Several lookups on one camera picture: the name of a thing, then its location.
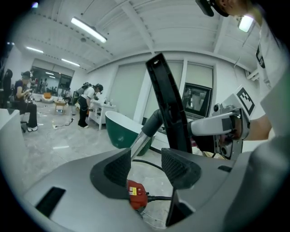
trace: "sneaker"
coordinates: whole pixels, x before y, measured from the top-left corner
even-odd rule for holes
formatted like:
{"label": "sneaker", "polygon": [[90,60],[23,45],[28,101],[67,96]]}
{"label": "sneaker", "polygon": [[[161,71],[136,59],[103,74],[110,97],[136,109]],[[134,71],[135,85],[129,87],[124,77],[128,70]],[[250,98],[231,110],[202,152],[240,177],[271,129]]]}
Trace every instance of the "sneaker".
{"label": "sneaker", "polygon": [[37,131],[37,129],[38,129],[38,127],[36,126],[36,127],[27,127],[27,131],[28,132],[32,132],[32,131]]}

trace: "white sleeve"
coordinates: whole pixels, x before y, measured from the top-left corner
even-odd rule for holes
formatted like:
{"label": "white sleeve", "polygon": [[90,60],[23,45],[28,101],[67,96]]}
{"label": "white sleeve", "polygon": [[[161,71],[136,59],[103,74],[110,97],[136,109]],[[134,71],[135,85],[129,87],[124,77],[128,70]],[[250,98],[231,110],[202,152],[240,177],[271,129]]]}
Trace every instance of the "white sleeve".
{"label": "white sleeve", "polygon": [[90,87],[88,89],[87,97],[90,98],[90,99],[93,99],[94,95],[95,95],[95,90],[92,87]]}

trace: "white desk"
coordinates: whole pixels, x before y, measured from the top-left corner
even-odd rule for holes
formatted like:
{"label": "white desk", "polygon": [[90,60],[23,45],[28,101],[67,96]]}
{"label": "white desk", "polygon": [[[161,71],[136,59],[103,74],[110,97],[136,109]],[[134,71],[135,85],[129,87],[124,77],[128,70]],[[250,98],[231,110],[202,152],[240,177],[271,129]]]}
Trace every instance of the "white desk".
{"label": "white desk", "polygon": [[96,100],[91,102],[92,111],[89,112],[88,120],[93,119],[97,124],[99,124],[99,130],[102,129],[102,124],[106,124],[105,113],[107,111],[115,111],[116,106],[110,106],[108,104],[100,103]]}

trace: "black slot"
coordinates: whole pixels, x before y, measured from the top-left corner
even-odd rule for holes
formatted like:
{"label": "black slot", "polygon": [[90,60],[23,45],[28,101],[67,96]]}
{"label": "black slot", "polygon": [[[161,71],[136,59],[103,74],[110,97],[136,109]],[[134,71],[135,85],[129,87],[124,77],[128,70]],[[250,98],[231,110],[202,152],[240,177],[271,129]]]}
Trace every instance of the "black slot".
{"label": "black slot", "polygon": [[36,209],[40,211],[44,216],[47,216],[49,218],[64,193],[64,189],[52,187],[37,204]]}

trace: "gray floor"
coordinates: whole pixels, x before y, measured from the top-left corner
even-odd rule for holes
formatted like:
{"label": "gray floor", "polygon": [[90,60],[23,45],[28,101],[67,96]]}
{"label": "gray floor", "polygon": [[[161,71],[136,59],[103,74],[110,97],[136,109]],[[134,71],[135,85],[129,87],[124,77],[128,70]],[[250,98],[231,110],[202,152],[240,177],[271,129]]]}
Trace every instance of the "gray floor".
{"label": "gray floor", "polygon": [[[28,189],[36,181],[50,173],[60,165],[99,153],[115,150],[111,144],[105,126],[98,130],[98,125],[90,121],[89,128],[77,126],[78,114],[72,116],[69,106],[64,115],[55,113],[54,104],[37,102],[39,124],[38,131],[23,134],[29,156],[25,162],[24,184]],[[71,118],[74,121],[70,126],[57,129],[53,125],[64,125]],[[149,150],[139,159],[147,160],[161,166],[161,155]],[[129,179],[142,183],[147,192],[154,196],[171,196],[172,186],[165,174],[147,164],[132,162]],[[170,202],[155,201],[148,203],[143,218],[155,228],[164,228]]]}

